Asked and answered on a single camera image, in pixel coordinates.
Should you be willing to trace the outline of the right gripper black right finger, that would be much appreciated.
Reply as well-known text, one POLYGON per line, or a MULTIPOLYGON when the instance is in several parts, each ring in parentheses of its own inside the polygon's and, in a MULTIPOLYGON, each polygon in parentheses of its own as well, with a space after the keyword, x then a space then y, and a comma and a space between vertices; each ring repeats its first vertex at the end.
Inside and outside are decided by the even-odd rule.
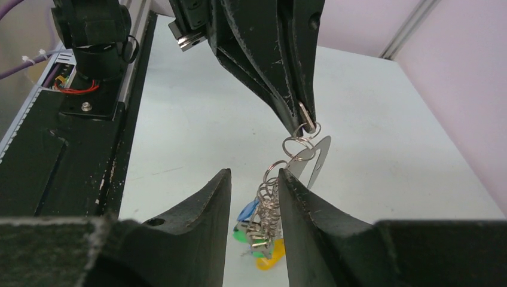
POLYGON ((291 286, 505 286, 506 221, 382 220, 339 210, 279 170, 291 286))

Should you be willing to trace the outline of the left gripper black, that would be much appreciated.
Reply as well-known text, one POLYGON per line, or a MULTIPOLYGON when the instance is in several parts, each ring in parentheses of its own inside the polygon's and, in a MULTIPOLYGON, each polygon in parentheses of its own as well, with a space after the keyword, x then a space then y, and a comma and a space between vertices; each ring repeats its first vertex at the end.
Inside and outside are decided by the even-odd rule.
POLYGON ((222 67, 263 100, 289 133, 302 123, 316 126, 313 79, 324 0, 169 3, 175 18, 169 28, 181 51, 210 45, 222 67))

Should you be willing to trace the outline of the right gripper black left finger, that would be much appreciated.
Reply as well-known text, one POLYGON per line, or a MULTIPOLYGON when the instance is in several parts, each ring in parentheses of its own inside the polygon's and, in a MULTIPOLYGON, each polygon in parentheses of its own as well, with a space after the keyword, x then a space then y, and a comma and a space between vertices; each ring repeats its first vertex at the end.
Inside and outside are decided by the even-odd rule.
POLYGON ((1 218, 2 286, 221 286, 231 171, 143 222, 1 218))

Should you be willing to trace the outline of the yellow key tag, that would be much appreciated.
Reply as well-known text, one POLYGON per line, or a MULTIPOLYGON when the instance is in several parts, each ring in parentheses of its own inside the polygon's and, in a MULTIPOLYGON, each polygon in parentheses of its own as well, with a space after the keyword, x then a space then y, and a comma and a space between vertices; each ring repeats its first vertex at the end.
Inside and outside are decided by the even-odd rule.
POLYGON ((286 254, 284 239, 277 239, 274 242, 274 248, 271 252, 271 257, 257 258, 256 267, 261 271, 271 270, 286 254))

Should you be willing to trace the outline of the green key tag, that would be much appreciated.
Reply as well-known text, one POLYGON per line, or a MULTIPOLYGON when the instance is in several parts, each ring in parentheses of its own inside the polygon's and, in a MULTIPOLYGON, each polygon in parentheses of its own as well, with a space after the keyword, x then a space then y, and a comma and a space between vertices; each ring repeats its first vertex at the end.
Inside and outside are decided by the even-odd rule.
POLYGON ((255 251, 253 249, 250 249, 251 255, 255 258, 265 258, 265 255, 263 252, 255 251))
POLYGON ((241 243, 248 243, 249 239, 245 231, 242 230, 234 230, 233 238, 241 243))

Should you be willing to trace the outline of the blue key tag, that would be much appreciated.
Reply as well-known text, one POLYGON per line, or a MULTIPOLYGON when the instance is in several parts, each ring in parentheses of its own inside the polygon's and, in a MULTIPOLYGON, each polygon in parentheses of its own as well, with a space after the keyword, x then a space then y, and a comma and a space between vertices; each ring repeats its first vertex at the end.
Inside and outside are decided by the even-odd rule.
POLYGON ((250 220, 251 216, 254 214, 257 206, 259 204, 259 199, 255 198, 250 203, 248 203, 242 211, 239 213, 237 217, 237 221, 247 221, 250 220))

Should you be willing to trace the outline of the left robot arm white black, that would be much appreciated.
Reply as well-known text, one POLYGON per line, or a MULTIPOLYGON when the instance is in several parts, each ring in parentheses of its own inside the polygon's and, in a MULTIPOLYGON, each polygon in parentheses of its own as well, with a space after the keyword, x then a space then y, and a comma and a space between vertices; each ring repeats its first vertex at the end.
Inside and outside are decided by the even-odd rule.
MULTIPOLYGON (((313 78, 323 1, 171 1, 170 29, 181 50, 207 40, 218 62, 263 100, 289 132, 317 129, 313 78)), ((132 20, 118 1, 56 1, 51 11, 80 74, 115 77, 132 20)))

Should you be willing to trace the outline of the left controller board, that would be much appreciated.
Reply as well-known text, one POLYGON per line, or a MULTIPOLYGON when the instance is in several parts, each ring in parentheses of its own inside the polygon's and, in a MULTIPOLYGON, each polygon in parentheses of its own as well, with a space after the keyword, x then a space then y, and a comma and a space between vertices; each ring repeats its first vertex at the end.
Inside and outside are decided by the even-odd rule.
POLYGON ((47 71, 42 75, 40 86, 52 90, 69 88, 76 74, 76 64, 71 50, 59 52, 51 56, 47 71))

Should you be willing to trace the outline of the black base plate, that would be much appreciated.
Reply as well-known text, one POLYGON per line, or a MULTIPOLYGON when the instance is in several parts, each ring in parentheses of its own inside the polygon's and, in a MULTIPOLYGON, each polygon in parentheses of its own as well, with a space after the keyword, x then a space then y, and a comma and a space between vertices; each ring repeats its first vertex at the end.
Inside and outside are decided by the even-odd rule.
POLYGON ((126 103, 110 121, 63 115, 35 99, 1 160, 2 216, 100 216, 121 207, 157 15, 149 12, 126 103))

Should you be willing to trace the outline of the left aluminium frame post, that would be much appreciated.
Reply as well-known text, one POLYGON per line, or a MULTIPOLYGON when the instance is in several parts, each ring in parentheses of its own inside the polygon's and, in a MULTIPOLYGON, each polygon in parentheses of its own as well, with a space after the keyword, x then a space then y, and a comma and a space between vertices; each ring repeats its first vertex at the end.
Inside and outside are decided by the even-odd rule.
POLYGON ((394 60, 441 0, 420 0, 389 41, 379 58, 394 60))

